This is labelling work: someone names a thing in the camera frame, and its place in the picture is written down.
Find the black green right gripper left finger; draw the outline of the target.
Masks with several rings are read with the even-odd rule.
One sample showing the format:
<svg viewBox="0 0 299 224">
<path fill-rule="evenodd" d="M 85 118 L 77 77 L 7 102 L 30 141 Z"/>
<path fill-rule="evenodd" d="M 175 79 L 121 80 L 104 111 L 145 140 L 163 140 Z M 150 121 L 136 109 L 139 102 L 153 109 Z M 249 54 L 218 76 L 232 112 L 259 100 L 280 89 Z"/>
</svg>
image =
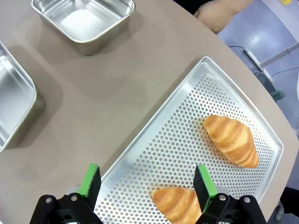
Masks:
<svg viewBox="0 0 299 224">
<path fill-rule="evenodd" d="M 52 195 L 41 196 L 30 223 L 101 224 L 101 219 L 94 213 L 100 188 L 100 168 L 97 164 L 90 164 L 76 192 L 65 194 L 60 199 Z"/>
</svg>

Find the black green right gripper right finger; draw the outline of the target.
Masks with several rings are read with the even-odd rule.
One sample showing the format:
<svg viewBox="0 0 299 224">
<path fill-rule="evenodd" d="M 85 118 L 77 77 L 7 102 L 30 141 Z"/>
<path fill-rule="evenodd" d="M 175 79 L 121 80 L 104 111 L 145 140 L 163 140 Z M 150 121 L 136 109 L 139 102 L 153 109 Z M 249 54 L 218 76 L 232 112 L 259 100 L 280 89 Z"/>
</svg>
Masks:
<svg viewBox="0 0 299 224">
<path fill-rule="evenodd" d="M 202 214 L 198 224 L 265 224 L 256 198 L 243 195 L 233 198 L 228 190 L 215 187 L 205 165 L 197 165 L 193 179 Z"/>
</svg>

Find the person's left hand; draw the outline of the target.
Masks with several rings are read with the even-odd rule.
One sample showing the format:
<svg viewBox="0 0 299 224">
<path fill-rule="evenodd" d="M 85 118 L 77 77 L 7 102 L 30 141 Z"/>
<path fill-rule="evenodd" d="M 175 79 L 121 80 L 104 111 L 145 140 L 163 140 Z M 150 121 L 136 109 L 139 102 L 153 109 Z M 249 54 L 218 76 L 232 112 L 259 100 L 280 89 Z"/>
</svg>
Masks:
<svg viewBox="0 0 299 224">
<path fill-rule="evenodd" d="M 200 6 L 196 17 L 215 34 L 221 32 L 227 25 L 226 12 L 216 1 L 210 1 Z"/>
</svg>

